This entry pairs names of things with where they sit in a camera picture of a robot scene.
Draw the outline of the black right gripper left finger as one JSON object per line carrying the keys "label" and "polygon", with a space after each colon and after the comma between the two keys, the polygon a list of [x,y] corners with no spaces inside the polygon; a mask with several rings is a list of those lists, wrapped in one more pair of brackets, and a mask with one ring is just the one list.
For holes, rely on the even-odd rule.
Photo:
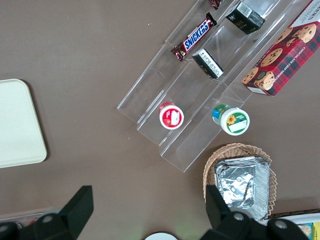
{"label": "black right gripper left finger", "polygon": [[76,240],[94,211],[93,188],[82,186],[59,213],[48,213],[23,229],[25,240]]}

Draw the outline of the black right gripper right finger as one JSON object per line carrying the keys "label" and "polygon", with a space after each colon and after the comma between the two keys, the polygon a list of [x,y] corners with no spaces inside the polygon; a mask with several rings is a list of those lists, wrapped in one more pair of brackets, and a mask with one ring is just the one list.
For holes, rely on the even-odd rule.
{"label": "black right gripper right finger", "polygon": [[231,211],[215,185],[206,186],[205,206],[211,224],[202,240],[268,240],[267,227],[247,214]]}

